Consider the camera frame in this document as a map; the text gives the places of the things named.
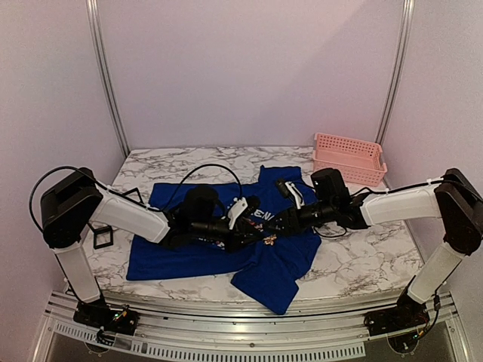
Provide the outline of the silver brooch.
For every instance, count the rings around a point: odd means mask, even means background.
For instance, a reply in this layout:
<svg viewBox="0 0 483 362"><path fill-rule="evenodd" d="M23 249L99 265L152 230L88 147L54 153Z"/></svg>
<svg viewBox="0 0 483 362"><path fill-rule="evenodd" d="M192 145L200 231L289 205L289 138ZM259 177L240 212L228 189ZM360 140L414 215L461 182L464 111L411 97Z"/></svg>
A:
<svg viewBox="0 0 483 362"><path fill-rule="evenodd" d="M270 235L263 239L265 245L273 246L277 240L277 235Z"/></svg>

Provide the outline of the blue printed t-shirt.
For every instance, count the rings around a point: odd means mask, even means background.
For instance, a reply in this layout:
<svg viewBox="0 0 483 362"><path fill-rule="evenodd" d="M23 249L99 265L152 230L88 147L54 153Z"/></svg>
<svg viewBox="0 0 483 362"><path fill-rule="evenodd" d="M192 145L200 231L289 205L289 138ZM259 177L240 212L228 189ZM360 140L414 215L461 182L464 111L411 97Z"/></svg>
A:
<svg viewBox="0 0 483 362"><path fill-rule="evenodd" d="M255 183L243 186L224 183L212 187L225 207L230 207L239 193L257 196L260 206L252 220L262 223L291 205L275 187L279 179L295 182L303 200L307 204L315 202L314 192L302 185L302 170L297 166L262 166ZM273 313L283 315L297 295L297 280L312 268L320 245L321 238L312 229L295 236L278 237L272 245L258 241L234 253L200 241L169 250L134 236L126 278L154 281L232 273L231 283L235 288Z"/></svg>

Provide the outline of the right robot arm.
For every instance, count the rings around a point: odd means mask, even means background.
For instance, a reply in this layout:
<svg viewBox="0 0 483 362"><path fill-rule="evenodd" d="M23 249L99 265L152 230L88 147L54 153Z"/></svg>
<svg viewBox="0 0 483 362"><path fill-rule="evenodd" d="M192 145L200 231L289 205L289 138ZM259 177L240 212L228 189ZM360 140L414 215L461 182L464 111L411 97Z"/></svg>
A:
<svg viewBox="0 0 483 362"><path fill-rule="evenodd" d="M316 200L278 213L266 227L277 235L298 235L334 222L347 230L369 229L391 222L438 219L444 226L441 244L413 276L390 313L395 328L405 329L418 319L419 306L471 256L482 242L482 196L457 168L437 179L399 189L350 193L339 170L325 168L311 175Z"/></svg>

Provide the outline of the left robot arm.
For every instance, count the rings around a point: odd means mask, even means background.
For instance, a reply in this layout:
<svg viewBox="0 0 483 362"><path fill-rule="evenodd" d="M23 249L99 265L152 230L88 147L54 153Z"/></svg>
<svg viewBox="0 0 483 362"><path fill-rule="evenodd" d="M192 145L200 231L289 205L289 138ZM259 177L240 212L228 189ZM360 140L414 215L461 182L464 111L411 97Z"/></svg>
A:
<svg viewBox="0 0 483 362"><path fill-rule="evenodd" d="M81 247L82 232L88 224L100 222L163 247L200 240L220 242L225 251L235 252L263 239L263 232L248 219L257 209L257 198L239 195L218 216L215 210L223 208L223 204L216 190L197 185L178 205L166 204L159 209L101 183L86 167L65 169L69 175L41 196L41 217L33 223L83 305L83 315L95 327L106 327L112 321L112 311L103 300Z"/></svg>

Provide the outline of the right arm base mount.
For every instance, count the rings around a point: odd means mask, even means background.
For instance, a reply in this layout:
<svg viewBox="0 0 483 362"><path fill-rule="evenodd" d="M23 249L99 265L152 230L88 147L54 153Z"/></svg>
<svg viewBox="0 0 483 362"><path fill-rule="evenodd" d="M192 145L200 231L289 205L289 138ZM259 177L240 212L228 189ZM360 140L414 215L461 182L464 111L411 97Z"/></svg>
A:
<svg viewBox="0 0 483 362"><path fill-rule="evenodd" d="M368 328L371 336L423 325L423 329L417 330L412 336L413 339L417 340L425 336L434 327L438 319L441 308L439 295L434 295L433 307L435 316L431 321L425 303L419 304L406 297L400 298L394 307L365 314L364 325Z"/></svg>

